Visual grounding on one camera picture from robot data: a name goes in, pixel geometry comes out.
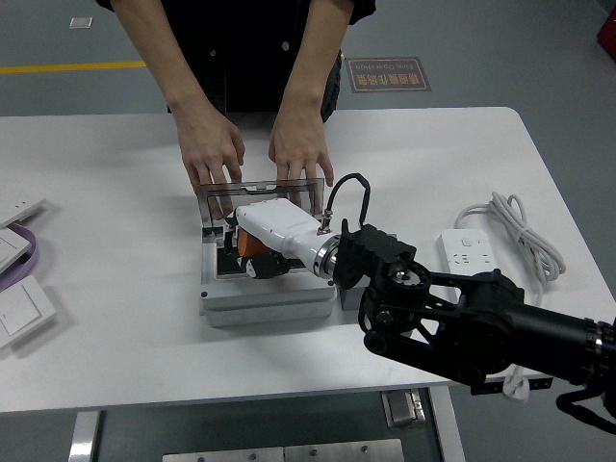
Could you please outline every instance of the person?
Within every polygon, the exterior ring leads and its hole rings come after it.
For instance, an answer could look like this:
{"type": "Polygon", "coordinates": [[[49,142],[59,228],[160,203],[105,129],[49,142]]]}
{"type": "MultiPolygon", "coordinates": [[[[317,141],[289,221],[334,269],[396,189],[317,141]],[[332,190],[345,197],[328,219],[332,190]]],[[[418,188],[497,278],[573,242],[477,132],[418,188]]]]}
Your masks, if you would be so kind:
{"type": "Polygon", "coordinates": [[[242,181],[227,112],[277,111],[276,179],[333,185],[323,124],[336,107],[347,26],[375,0],[96,0],[117,15],[160,87],[193,185],[242,181]]]}

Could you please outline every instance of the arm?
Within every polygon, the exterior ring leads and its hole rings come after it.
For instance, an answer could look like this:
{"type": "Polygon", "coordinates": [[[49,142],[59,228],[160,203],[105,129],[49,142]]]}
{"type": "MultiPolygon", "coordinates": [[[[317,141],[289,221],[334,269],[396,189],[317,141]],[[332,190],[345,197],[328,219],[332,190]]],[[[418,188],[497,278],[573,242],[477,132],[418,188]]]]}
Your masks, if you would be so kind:
{"type": "Polygon", "coordinates": [[[111,0],[124,30],[160,87],[177,125],[182,161],[193,185],[242,181],[244,143],[199,86],[160,0],[111,0]]]}
{"type": "Polygon", "coordinates": [[[352,0],[312,0],[310,4],[303,40],[269,141],[269,158],[276,162],[279,180],[299,178],[303,170],[307,178],[315,178],[319,164],[327,185],[333,185],[321,102],[353,5],[352,0]]]}

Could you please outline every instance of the white table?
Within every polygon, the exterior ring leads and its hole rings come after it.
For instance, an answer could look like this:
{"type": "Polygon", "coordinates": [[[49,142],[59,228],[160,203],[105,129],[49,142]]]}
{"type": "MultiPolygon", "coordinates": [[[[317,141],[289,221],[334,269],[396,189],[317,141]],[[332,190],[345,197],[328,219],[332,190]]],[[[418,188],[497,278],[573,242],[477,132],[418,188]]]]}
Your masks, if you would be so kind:
{"type": "MultiPolygon", "coordinates": [[[[244,180],[273,179],[271,118],[236,121],[244,180]]],[[[430,270],[441,269],[436,239],[461,209],[492,191],[517,193],[568,264],[544,306],[613,320],[614,300],[515,112],[339,111],[326,131],[337,178],[359,171],[372,183],[367,222],[416,246],[430,270]]],[[[225,329],[199,317],[200,219],[170,115],[0,118],[0,162],[2,184],[47,197],[26,224],[40,243],[34,276],[58,310],[0,351],[2,413],[449,383],[369,353],[355,313],[225,329]]],[[[351,185],[337,196],[336,226],[357,217],[361,190],[351,185]]],[[[503,272],[530,289],[500,230],[467,220],[490,234],[503,272]]]]}

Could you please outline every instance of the electrical outlet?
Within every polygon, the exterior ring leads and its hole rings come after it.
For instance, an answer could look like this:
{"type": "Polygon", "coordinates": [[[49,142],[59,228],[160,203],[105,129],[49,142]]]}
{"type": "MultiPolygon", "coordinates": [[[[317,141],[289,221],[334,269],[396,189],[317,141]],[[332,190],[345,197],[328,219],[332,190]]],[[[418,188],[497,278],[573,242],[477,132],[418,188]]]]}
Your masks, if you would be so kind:
{"type": "MultiPolygon", "coordinates": [[[[473,276],[497,268],[487,234],[481,229],[446,229],[437,241],[443,272],[473,276]]],[[[452,290],[459,298],[460,291],[452,290]]]]}

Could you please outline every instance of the white power cord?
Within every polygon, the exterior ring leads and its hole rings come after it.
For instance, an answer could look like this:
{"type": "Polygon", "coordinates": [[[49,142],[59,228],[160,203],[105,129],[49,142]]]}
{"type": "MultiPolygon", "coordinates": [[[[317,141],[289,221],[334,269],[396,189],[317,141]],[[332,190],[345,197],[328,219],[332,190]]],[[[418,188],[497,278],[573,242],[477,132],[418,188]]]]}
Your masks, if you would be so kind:
{"type": "MultiPolygon", "coordinates": [[[[514,244],[520,249],[522,257],[532,278],[537,281],[536,306],[541,306],[543,292],[549,282],[555,281],[565,272],[565,262],[556,248],[541,238],[526,223],[526,211],[522,200],[515,194],[505,198],[492,192],[492,200],[487,204],[476,204],[464,209],[455,219],[455,228],[461,228],[462,219],[471,214],[487,214],[499,219],[514,244]]],[[[527,402],[530,393],[528,380],[524,378],[524,368],[515,366],[513,373],[503,384],[502,393],[517,402],[527,402]]]]}

